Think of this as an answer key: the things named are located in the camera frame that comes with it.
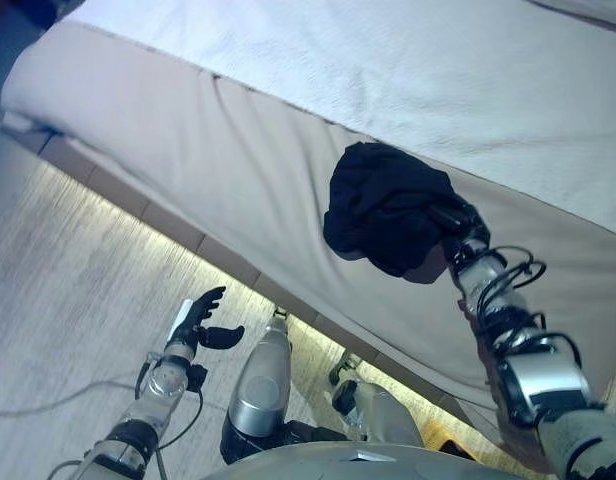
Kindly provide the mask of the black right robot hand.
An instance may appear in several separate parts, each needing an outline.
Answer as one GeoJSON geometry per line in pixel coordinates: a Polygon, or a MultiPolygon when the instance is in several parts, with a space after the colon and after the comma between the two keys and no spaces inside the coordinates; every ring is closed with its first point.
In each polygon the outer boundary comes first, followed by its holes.
{"type": "Polygon", "coordinates": [[[426,213],[442,232],[446,254],[456,253],[464,245],[477,249],[490,246],[491,234],[474,205],[462,197],[444,197],[430,204],[426,213]]]}

